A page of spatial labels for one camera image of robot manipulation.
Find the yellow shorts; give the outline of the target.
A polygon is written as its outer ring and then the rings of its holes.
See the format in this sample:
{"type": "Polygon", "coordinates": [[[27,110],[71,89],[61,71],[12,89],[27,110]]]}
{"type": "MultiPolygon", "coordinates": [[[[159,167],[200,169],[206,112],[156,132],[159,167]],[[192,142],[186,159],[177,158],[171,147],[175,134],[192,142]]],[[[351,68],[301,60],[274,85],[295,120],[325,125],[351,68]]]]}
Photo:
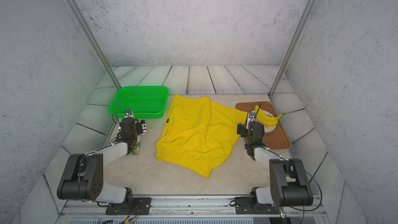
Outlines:
{"type": "Polygon", "coordinates": [[[175,95],[155,145],[156,159],[210,178],[212,170],[230,156],[239,139],[237,126],[245,123],[247,115],[209,97],[175,95]]]}

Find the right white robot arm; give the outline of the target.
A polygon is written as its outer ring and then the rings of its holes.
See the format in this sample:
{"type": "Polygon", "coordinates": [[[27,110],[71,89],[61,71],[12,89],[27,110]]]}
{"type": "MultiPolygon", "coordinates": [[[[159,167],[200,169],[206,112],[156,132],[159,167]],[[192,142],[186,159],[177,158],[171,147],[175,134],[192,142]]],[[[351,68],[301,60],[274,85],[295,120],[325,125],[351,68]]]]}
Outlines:
{"type": "Polygon", "coordinates": [[[264,125],[251,111],[246,122],[237,125],[237,134],[245,138],[245,149],[252,160],[269,170],[269,186],[253,188],[250,206],[274,205],[276,207],[311,206],[314,198],[307,172],[300,159],[285,159],[263,142],[264,125]]]}

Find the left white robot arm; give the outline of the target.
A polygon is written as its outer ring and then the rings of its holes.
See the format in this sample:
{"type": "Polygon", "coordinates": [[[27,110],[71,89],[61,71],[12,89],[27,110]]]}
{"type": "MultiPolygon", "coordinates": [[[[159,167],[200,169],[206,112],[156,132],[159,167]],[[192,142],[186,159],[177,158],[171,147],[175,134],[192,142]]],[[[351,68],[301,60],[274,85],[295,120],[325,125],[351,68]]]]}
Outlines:
{"type": "Polygon", "coordinates": [[[88,153],[68,158],[57,188],[61,200],[95,201],[122,204],[128,201],[129,189],[104,182],[104,168],[118,158],[130,155],[137,148],[141,135],[147,131],[145,120],[138,120],[131,110],[118,121],[119,132],[114,142],[88,153]]]}

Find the white patterned plate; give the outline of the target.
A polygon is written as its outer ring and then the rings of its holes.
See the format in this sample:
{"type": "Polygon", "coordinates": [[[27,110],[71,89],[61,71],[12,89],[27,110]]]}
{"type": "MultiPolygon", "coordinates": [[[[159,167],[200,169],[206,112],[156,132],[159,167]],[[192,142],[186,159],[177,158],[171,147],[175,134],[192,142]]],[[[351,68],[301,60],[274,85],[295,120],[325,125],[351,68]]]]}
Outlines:
{"type": "MultiPolygon", "coordinates": [[[[268,116],[275,117],[271,112],[266,111],[266,110],[263,110],[263,111],[264,111],[268,116]]],[[[276,128],[277,128],[277,126],[274,126],[274,127],[267,127],[267,126],[263,125],[263,129],[264,129],[264,132],[265,132],[265,133],[271,133],[271,132],[273,132],[274,130],[276,130],[276,128]]]]}

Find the yellow banana bunch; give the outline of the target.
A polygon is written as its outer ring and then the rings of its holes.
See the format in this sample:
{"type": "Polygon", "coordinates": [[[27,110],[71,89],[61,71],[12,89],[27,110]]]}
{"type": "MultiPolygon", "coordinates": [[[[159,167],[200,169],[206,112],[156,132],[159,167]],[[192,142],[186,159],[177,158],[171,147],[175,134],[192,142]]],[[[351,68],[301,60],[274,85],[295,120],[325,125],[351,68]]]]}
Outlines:
{"type": "Polygon", "coordinates": [[[255,106],[255,111],[257,119],[267,127],[276,126],[279,123],[279,119],[283,116],[283,114],[280,114],[277,117],[268,116],[258,105],[255,106]]]}

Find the green snack packet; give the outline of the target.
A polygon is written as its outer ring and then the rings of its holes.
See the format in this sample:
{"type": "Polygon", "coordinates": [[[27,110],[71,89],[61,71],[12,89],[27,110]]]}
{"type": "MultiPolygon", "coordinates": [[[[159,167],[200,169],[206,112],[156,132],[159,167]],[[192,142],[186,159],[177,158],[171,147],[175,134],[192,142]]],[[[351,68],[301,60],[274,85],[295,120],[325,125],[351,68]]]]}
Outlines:
{"type": "Polygon", "coordinates": [[[142,140],[142,136],[138,135],[136,144],[135,144],[132,152],[130,153],[131,155],[139,155],[141,140],[142,140]]]}

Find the green plastic basket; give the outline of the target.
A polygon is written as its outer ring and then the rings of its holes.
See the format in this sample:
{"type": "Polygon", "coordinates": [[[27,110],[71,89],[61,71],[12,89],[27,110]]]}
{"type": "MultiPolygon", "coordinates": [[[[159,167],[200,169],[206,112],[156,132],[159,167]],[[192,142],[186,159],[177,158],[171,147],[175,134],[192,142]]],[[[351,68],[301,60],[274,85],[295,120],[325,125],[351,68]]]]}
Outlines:
{"type": "Polygon", "coordinates": [[[164,86],[129,86],[116,93],[109,107],[111,115],[124,118],[130,110],[137,119],[160,119],[167,107],[169,90],[164,86]]]}

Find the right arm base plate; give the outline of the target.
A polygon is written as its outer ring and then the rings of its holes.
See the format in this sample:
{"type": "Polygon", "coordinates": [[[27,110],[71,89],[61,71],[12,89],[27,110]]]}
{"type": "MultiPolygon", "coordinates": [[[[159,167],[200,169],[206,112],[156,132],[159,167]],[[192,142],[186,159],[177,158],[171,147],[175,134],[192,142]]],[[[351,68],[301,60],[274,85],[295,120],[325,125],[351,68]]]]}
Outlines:
{"type": "Polygon", "coordinates": [[[250,197],[235,197],[230,202],[238,215],[278,215],[279,210],[272,204],[258,203],[250,197]]]}

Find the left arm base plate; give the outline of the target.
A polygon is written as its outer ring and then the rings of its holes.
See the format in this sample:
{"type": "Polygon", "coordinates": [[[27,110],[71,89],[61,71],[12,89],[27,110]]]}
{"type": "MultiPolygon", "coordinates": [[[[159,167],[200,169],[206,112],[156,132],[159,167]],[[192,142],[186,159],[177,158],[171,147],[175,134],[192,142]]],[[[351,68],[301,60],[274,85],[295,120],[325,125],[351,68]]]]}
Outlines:
{"type": "Polygon", "coordinates": [[[151,198],[128,197],[123,203],[111,203],[106,215],[149,215],[151,198]]]}

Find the aluminium front rail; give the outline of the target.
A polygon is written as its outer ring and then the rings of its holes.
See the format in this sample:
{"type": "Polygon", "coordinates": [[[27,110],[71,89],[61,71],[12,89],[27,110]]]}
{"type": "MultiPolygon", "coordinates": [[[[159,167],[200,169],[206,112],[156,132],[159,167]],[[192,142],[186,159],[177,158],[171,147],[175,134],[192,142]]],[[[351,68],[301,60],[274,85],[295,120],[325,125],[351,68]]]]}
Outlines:
{"type": "Polygon", "coordinates": [[[230,202],[248,195],[155,196],[149,215],[106,215],[103,204],[67,201],[58,224],[328,224],[318,196],[310,207],[277,207],[278,215],[238,215],[230,202]]]}

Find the right aluminium frame post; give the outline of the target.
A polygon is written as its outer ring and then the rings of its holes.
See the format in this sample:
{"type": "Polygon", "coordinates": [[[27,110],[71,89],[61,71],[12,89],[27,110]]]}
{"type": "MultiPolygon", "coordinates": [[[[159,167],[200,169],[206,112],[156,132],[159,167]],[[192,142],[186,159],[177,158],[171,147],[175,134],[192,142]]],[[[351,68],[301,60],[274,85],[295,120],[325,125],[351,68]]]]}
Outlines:
{"type": "Polygon", "coordinates": [[[270,92],[268,94],[268,97],[270,99],[272,99],[274,94],[276,93],[277,88],[278,88],[278,86],[279,86],[279,84],[280,84],[280,82],[282,80],[283,74],[285,73],[286,69],[288,68],[288,65],[289,65],[289,63],[290,63],[290,61],[291,61],[291,59],[293,57],[293,53],[294,53],[294,51],[295,51],[295,49],[296,49],[296,47],[297,47],[297,45],[298,45],[298,43],[300,41],[300,38],[301,38],[304,30],[305,30],[306,24],[307,24],[308,20],[310,19],[310,16],[311,16],[311,14],[312,14],[312,12],[314,10],[316,2],[317,2],[317,0],[308,0],[307,3],[306,3],[306,6],[305,6],[305,8],[303,10],[303,13],[301,15],[300,21],[299,21],[299,23],[297,25],[297,28],[296,28],[296,30],[294,32],[294,35],[293,35],[292,39],[291,39],[291,42],[290,42],[290,44],[288,46],[288,49],[287,49],[287,51],[285,53],[285,56],[284,56],[280,66],[279,66],[279,71],[278,71],[278,73],[276,75],[276,78],[275,78],[275,80],[273,82],[271,90],[270,90],[270,92]]]}

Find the aluminium frame post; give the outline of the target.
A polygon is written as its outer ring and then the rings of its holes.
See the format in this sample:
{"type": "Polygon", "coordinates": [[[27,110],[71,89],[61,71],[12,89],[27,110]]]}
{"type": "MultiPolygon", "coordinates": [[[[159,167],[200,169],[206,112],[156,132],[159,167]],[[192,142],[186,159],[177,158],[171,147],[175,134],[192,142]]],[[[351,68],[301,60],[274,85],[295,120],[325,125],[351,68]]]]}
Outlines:
{"type": "Polygon", "coordinates": [[[70,12],[73,14],[74,18],[78,22],[85,38],[87,39],[88,43],[90,44],[91,48],[93,49],[96,57],[98,58],[99,62],[101,63],[102,67],[104,68],[106,74],[109,76],[113,85],[120,90],[121,85],[113,72],[111,65],[109,64],[108,60],[106,59],[102,49],[100,48],[95,36],[93,35],[90,27],[85,20],[80,8],[78,7],[75,0],[64,0],[67,7],[69,8],[70,12]]]}
{"type": "Polygon", "coordinates": [[[280,82],[282,80],[283,74],[285,73],[286,69],[288,68],[288,65],[289,65],[289,63],[290,63],[290,61],[291,61],[291,59],[293,57],[293,53],[294,53],[294,51],[295,51],[295,49],[296,49],[296,47],[297,47],[297,45],[298,45],[298,43],[300,41],[300,38],[301,38],[304,30],[305,30],[306,24],[307,24],[308,20],[310,19],[310,16],[311,16],[311,14],[312,14],[312,12],[314,10],[316,2],[317,2],[317,0],[308,0],[307,3],[306,3],[306,6],[305,6],[305,8],[303,10],[303,13],[301,15],[300,21],[299,21],[299,23],[297,25],[297,28],[296,28],[296,30],[294,32],[294,35],[293,35],[292,39],[291,39],[291,42],[290,42],[290,44],[288,46],[288,49],[287,49],[287,51],[285,53],[285,56],[284,56],[280,66],[279,66],[279,71],[278,71],[278,73],[276,75],[276,78],[275,78],[275,80],[273,82],[271,90],[270,90],[270,92],[268,94],[268,97],[270,99],[272,99],[274,94],[276,93],[277,88],[278,88],[278,86],[279,86],[279,84],[280,84],[280,82]]]}

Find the left aluminium frame post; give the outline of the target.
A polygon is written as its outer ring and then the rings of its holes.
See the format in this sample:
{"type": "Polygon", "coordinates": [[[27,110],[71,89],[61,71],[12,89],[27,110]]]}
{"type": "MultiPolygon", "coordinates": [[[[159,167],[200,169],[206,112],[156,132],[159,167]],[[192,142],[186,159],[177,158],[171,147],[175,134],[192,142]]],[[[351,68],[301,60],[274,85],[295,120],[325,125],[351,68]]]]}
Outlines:
{"type": "Polygon", "coordinates": [[[87,39],[88,43],[90,44],[91,48],[93,49],[96,57],[98,58],[99,62],[101,63],[102,67],[104,68],[106,74],[109,76],[113,85],[120,90],[121,85],[113,72],[111,65],[109,64],[108,60],[106,59],[102,49],[100,48],[95,36],[93,35],[90,27],[85,20],[80,8],[78,7],[75,0],[64,0],[67,7],[69,8],[70,12],[73,14],[74,18],[78,22],[85,38],[87,39]]]}

